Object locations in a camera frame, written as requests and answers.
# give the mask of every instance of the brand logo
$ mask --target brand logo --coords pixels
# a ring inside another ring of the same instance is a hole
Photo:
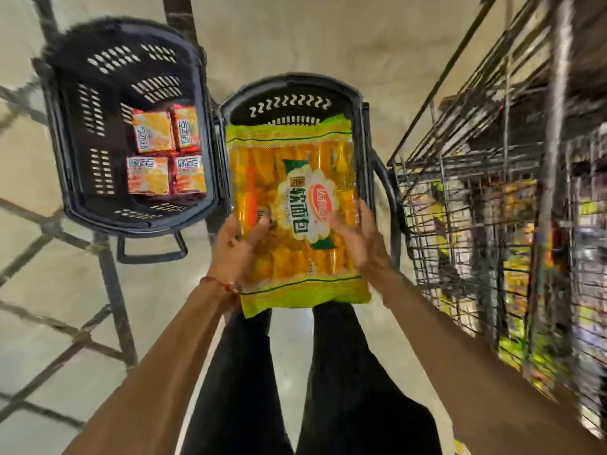
[[[288,207],[293,220],[293,232],[296,235],[307,233],[310,226],[310,216],[305,200],[305,189],[293,188],[289,191]]]
[[[180,119],[177,122],[177,127],[179,128],[180,144],[185,145],[191,143],[192,137],[190,137],[189,122],[186,119]]]
[[[188,167],[199,167],[200,157],[199,156],[188,156],[187,158],[177,159],[177,168],[186,169]]]
[[[135,126],[135,129],[137,130],[137,142],[140,150],[147,150],[150,147],[148,141],[150,131],[143,126]]]
[[[129,167],[156,167],[153,158],[129,158]]]
[[[321,184],[312,185],[308,193],[310,195],[310,205],[312,211],[318,220],[327,220],[327,212],[333,210],[331,198],[326,188]]]

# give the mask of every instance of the wrist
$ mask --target wrist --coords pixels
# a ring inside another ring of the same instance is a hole
[[[205,305],[212,305],[219,311],[236,303],[234,294],[226,290],[222,283],[213,279],[201,279],[198,286],[192,291],[192,296],[198,302],[202,301]]]
[[[394,289],[402,286],[402,274],[393,266],[382,268],[369,278],[368,282],[383,297]]]

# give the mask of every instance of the red snack package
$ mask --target red snack package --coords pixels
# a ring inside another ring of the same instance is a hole
[[[169,158],[165,156],[129,156],[126,171],[131,195],[168,195]]]
[[[201,155],[174,158],[175,192],[206,193],[205,168]]]
[[[134,110],[131,121],[139,153],[175,151],[169,112]]]
[[[182,153],[200,151],[200,131],[196,108],[193,106],[171,106],[175,144]]]

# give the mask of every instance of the finger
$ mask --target finger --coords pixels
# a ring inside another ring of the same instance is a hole
[[[253,248],[261,243],[263,237],[268,233],[270,220],[267,215],[264,215],[259,222],[251,229],[245,241]]]
[[[346,246],[352,241],[358,231],[356,228],[348,227],[344,222],[344,219],[341,218],[335,211],[331,211],[327,214],[327,223],[329,224],[331,230],[341,235]]]
[[[362,229],[362,233],[365,236],[372,235],[377,231],[375,214],[362,199],[358,200],[358,210],[360,211],[360,228]]]
[[[217,234],[217,243],[227,244],[233,237],[240,233],[240,224],[238,223],[238,216],[235,212],[231,213],[224,224],[222,225],[219,233]]]

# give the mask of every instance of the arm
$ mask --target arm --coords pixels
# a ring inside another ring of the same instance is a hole
[[[139,365],[102,404],[64,455],[172,455],[189,399],[221,314],[233,302],[219,282],[242,282],[262,219],[245,240],[231,215],[217,236],[208,275],[187,298]]]
[[[373,213],[360,202],[361,227],[339,232],[362,276],[382,295],[451,420],[474,455],[598,454],[600,441],[544,397],[480,338],[463,332],[392,267]]]

